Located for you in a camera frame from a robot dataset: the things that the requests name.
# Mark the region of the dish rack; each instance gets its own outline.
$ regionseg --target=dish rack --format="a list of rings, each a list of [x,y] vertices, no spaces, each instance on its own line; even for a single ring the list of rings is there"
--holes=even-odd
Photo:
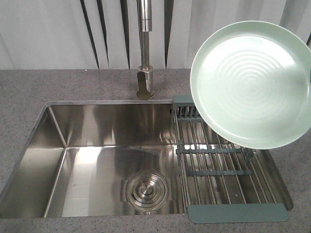
[[[293,202],[269,151],[220,137],[191,96],[174,96],[172,121],[183,208],[192,222],[287,220]]]

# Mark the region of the curtain fold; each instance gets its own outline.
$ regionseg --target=curtain fold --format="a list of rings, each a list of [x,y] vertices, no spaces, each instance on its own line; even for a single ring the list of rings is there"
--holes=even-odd
[[[192,0],[174,1],[167,68],[186,68],[191,6]]]
[[[152,1],[152,32],[149,33],[150,64],[165,69],[164,1]]]
[[[11,58],[10,52],[0,34],[0,68],[15,69],[14,62]]]
[[[127,54],[120,1],[103,0],[110,69],[127,69]]]
[[[127,0],[130,68],[140,66],[140,45],[136,0]]]
[[[263,2],[259,20],[279,25],[282,19],[286,0],[265,0]]]
[[[84,1],[87,20],[90,25],[92,39],[94,42],[98,66],[99,69],[109,69],[107,50],[105,46],[105,38],[103,34],[103,27],[100,20],[100,14],[96,0],[85,0]]]

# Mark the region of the kitchen sink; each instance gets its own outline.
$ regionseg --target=kitchen sink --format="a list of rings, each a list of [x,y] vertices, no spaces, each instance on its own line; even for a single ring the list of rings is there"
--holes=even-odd
[[[177,214],[189,204],[293,207],[268,151],[254,151],[256,160],[247,167],[241,147],[203,121],[176,124],[174,113],[165,100],[49,104],[0,204],[0,217]],[[182,108],[178,114],[190,115]],[[202,151],[192,158],[189,150],[197,148]]]

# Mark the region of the metal rod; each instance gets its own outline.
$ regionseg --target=metal rod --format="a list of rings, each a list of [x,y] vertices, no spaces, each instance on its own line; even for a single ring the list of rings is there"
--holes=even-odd
[[[258,184],[259,184],[259,188],[260,188],[260,190],[261,190],[261,192],[262,192],[263,198],[264,198],[265,202],[268,203],[269,201],[268,201],[268,199],[267,199],[267,195],[266,195],[266,193],[265,193],[265,191],[264,191],[264,189],[263,189],[263,187],[262,187],[262,184],[261,184],[260,179],[259,179],[259,177],[258,177],[257,171],[255,170],[254,164],[253,164],[252,161],[249,161],[249,164],[251,165],[252,170],[253,170],[254,175],[255,175],[255,178],[257,179],[257,182],[258,182]]]
[[[235,148],[235,146],[234,146],[234,144],[233,144],[232,142],[230,142],[230,144],[231,144],[231,147],[232,147],[232,148]],[[239,169],[242,170],[242,166],[241,166],[241,163],[240,163],[238,154],[237,154],[236,152],[234,152],[234,154],[235,154],[235,158],[236,158],[236,160],[237,160]],[[254,183],[254,180],[253,180],[252,175],[249,175],[249,178],[250,178],[250,180],[251,180],[252,186],[254,187],[254,191],[255,191],[255,193],[256,193],[257,199],[258,199],[259,203],[261,203],[261,199],[260,199],[260,196],[259,196],[259,194],[258,194],[258,190],[257,190],[257,188],[256,188],[256,186],[255,186],[255,183]]]
[[[189,111],[190,111],[190,107],[187,107],[186,112],[185,112],[185,117],[189,117]]]
[[[140,32],[152,31],[151,0],[137,0],[138,27]]]
[[[149,62],[149,32],[139,32],[140,49],[141,49],[141,69],[148,71],[150,69]]]
[[[220,139],[219,139],[219,135],[218,135],[218,134],[217,134],[217,141],[218,141],[218,145],[220,146],[220,148],[222,148],[222,145],[221,145],[221,143],[220,143]],[[226,168],[226,170],[229,170],[227,161],[226,161],[226,159],[225,159],[225,154],[224,154],[223,152],[222,152],[221,154],[222,154],[223,159],[224,159],[225,168]],[[232,161],[232,158],[231,158],[231,155],[230,155],[230,154],[229,154],[229,158],[230,158],[230,161],[231,161],[231,163],[232,163],[232,166],[233,166],[234,170],[236,170],[235,167],[234,167],[234,163],[233,163],[233,161]],[[239,190],[240,190],[240,193],[241,193],[243,202],[246,203],[245,196],[244,196],[244,193],[243,193],[243,190],[242,190],[241,183],[240,183],[240,180],[239,180],[239,178],[238,178],[238,175],[235,175],[235,179],[236,179],[236,181],[237,181],[237,183],[238,183],[238,187],[239,187]]]
[[[192,169],[192,171],[194,171],[195,170],[195,164],[194,164],[193,156],[191,154],[190,154],[190,163],[191,163],[191,169]],[[194,186],[195,186],[195,192],[196,192],[197,200],[198,200],[198,203],[201,204],[198,177],[196,175],[194,175],[193,178],[194,178]]]
[[[205,141],[206,141],[206,144],[207,144],[207,133],[206,133],[206,130],[205,130],[205,128],[204,128],[204,122],[201,120],[201,127],[202,127],[202,131],[203,131],[203,135],[204,135],[204,139],[205,139]],[[214,165],[214,162],[213,162],[213,159],[212,159],[212,153],[208,153],[208,157],[209,157],[209,161],[210,161],[210,164],[211,164],[211,170],[216,170],[215,169],[215,165]],[[215,186],[216,188],[217,188],[217,181],[216,181],[216,178],[215,177],[211,177],[210,178],[211,179],[211,181],[213,180],[213,182],[212,183],[214,183],[214,185],[213,186]],[[217,195],[217,199],[216,199],[216,204],[217,203],[222,203],[222,200],[221,200],[221,197],[220,197],[220,195],[218,194]]]
[[[180,107],[180,117],[184,117],[184,113],[185,113],[185,108],[186,107]]]
[[[209,149],[210,146],[209,146],[209,142],[208,142],[208,139],[207,139],[207,133],[206,133],[206,130],[205,130],[203,121],[201,121],[201,124],[202,124],[204,139],[205,139],[207,148]],[[215,154],[215,157],[216,157],[217,162],[219,163],[219,158],[218,158],[217,154]],[[211,164],[212,164],[213,169],[215,170],[215,165],[214,165],[214,162],[213,162],[213,160],[212,160],[212,158],[211,158],[211,153],[210,153],[210,162],[211,162]],[[226,180],[225,180],[224,175],[222,175],[221,178],[222,178],[222,181],[223,181],[223,184],[224,184],[224,187],[225,187],[225,193],[226,193],[226,195],[227,195],[228,201],[229,201],[229,203],[231,204],[231,197],[230,197],[230,195],[229,195],[228,186],[227,186],[227,182],[226,182]]]
[[[194,107],[189,107],[190,108],[190,117],[193,117],[195,109]]]
[[[259,169],[260,169],[260,171],[261,171],[261,173],[262,173],[263,179],[264,179],[264,181],[265,181],[266,184],[267,184],[267,187],[268,187],[268,190],[269,190],[269,192],[270,192],[270,194],[271,194],[271,197],[272,197],[272,199],[273,199],[273,202],[276,203],[276,197],[275,197],[275,195],[274,195],[274,193],[273,193],[273,191],[272,191],[272,188],[271,188],[270,183],[269,183],[269,181],[268,181],[268,179],[267,179],[266,173],[264,172],[264,170],[263,170],[263,168],[262,168],[262,165],[261,165],[261,163],[260,163],[260,161],[259,161],[259,159],[258,159],[258,157],[257,157],[257,154],[256,154],[255,152],[253,152],[253,153],[254,153],[254,158],[255,158],[255,160],[256,160],[256,162],[257,162],[257,164],[258,164],[258,166],[259,166]]]
[[[198,146],[197,146],[198,144],[197,144],[197,141],[196,141],[196,137],[195,137],[194,127],[193,127],[192,121],[190,121],[190,127],[191,127],[191,133],[192,133],[192,137],[193,137],[193,142],[194,142],[194,148],[197,150],[198,149]],[[198,160],[199,169],[203,170],[203,166],[201,164],[200,157],[199,157],[198,153],[196,153],[196,157],[197,157],[197,160]],[[205,180],[206,180],[206,183],[207,183],[207,185],[209,187],[210,194],[212,196],[212,203],[215,204],[216,203],[216,199],[215,199],[215,195],[214,195],[214,192],[213,192],[210,176],[207,176],[207,177],[205,176]]]
[[[176,131],[176,141],[181,140],[181,131],[179,127],[179,122],[177,118],[177,112],[174,111],[174,126],[175,126],[175,131]],[[180,161],[179,163],[179,169],[181,171],[181,176],[180,176],[180,181],[182,183],[181,188],[182,188],[182,193],[183,193],[183,200],[184,200],[184,212],[187,210],[187,206],[191,204],[191,199],[190,199],[190,192],[189,192],[189,185],[188,185],[188,180],[187,180],[187,172],[186,172],[186,161],[185,161],[185,154],[180,154]]]

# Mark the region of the faucet handle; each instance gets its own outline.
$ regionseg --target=faucet handle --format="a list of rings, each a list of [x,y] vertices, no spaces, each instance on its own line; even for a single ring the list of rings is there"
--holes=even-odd
[[[138,92],[136,93],[137,97],[140,100],[149,100],[151,98],[151,93],[147,90],[146,73],[143,71],[139,71],[137,73],[137,79],[138,79]]]

